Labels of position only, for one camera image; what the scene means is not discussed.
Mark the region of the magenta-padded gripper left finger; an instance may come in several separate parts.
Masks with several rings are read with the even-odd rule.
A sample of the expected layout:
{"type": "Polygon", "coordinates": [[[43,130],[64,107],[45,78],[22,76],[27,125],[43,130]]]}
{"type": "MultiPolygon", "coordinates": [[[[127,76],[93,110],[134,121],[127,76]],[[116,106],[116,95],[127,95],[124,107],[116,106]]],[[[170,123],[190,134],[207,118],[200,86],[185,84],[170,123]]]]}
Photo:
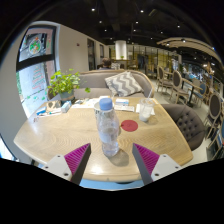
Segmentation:
{"type": "Polygon", "coordinates": [[[87,143],[66,155],[54,156],[43,170],[79,185],[91,154],[91,144],[87,143]]]}

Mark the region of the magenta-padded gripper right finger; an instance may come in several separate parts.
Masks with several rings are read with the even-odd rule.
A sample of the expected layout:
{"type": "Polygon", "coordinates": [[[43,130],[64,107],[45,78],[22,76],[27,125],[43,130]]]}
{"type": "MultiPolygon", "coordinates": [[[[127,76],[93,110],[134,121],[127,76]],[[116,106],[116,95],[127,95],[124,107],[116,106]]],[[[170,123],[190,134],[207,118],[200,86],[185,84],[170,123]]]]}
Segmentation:
{"type": "Polygon", "coordinates": [[[181,166],[167,154],[159,155],[136,143],[133,144],[132,153],[145,185],[181,169],[181,166]]]}

